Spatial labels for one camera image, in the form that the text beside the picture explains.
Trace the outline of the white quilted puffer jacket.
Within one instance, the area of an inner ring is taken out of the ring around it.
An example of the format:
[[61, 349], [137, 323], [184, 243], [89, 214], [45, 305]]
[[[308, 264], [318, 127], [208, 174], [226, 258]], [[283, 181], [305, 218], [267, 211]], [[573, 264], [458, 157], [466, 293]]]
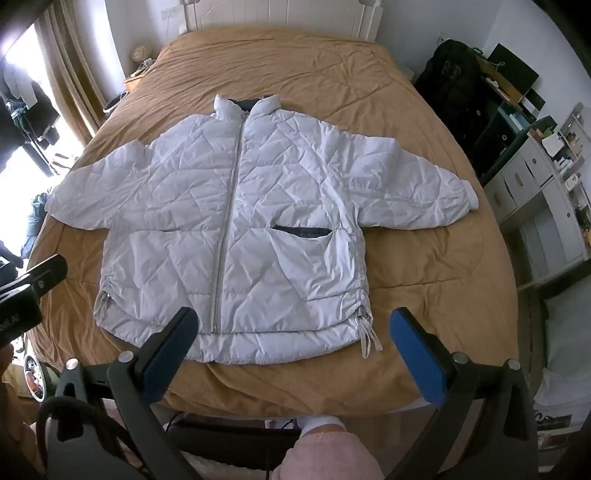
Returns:
[[397, 140], [216, 97], [149, 144], [76, 169], [46, 210], [103, 229], [94, 320], [134, 346], [182, 307], [198, 316], [187, 358], [280, 364], [359, 344], [380, 350], [363, 230], [454, 224], [472, 185]]

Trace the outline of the round bedside lamp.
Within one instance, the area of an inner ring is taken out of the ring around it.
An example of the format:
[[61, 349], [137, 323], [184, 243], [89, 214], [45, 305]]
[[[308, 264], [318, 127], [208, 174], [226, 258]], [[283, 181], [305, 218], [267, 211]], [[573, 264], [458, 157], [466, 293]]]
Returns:
[[149, 43], [140, 43], [134, 46], [129, 52], [129, 58], [133, 63], [141, 64], [152, 55], [152, 46]]

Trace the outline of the white drawer cabinet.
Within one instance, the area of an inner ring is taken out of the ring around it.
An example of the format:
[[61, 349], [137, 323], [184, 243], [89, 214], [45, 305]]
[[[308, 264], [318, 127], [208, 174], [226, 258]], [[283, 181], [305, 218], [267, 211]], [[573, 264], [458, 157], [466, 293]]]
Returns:
[[590, 260], [589, 110], [575, 105], [545, 137], [523, 132], [509, 158], [485, 185], [508, 246], [517, 287], [540, 287]]

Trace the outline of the dark hanging clothes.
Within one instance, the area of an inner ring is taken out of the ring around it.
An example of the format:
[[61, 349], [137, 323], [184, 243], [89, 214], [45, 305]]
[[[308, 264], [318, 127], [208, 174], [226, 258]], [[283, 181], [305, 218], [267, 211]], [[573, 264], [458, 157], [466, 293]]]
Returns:
[[60, 136], [60, 119], [41, 86], [14, 64], [1, 61], [1, 170], [19, 148], [47, 176], [55, 174], [43, 150]]

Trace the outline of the black storage shelf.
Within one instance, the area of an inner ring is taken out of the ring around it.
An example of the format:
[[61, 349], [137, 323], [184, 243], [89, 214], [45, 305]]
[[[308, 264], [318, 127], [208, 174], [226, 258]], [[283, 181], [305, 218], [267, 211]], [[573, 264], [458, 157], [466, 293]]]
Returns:
[[524, 144], [529, 131], [553, 132], [557, 122], [541, 114], [546, 101], [535, 90], [540, 75], [505, 45], [497, 44], [479, 62], [492, 106], [471, 159], [480, 183], [486, 185]]

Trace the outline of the white wooden headboard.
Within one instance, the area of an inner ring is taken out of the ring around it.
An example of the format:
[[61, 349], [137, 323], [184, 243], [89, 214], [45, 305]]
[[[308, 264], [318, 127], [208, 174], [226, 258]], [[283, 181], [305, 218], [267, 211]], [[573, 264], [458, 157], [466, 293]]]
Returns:
[[181, 1], [179, 32], [263, 25], [374, 41], [383, 17], [381, 1], [221, 0]]

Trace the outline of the pink trouser leg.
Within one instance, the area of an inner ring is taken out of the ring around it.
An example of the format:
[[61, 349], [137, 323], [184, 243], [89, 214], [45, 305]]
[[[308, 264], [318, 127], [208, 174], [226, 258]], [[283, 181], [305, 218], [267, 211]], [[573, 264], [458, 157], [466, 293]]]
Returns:
[[384, 479], [377, 459], [358, 436], [335, 416], [301, 416], [268, 420], [266, 428], [288, 428], [301, 434], [270, 479]]

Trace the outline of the black backpack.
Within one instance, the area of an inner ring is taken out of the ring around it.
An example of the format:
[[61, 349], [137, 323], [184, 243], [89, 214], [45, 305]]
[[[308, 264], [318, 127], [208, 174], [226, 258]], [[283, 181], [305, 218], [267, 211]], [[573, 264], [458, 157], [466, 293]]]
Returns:
[[499, 97], [485, 80], [477, 57], [475, 49], [448, 39], [436, 48], [414, 86], [481, 177], [486, 160], [479, 143], [497, 111]]

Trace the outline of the beige curtain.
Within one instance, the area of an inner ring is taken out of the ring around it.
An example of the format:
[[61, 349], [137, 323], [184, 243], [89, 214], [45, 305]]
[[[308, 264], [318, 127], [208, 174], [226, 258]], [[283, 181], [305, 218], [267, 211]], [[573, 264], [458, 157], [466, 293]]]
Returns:
[[61, 116], [83, 146], [106, 120], [106, 101], [80, 42], [72, 1], [51, 1], [34, 24]]

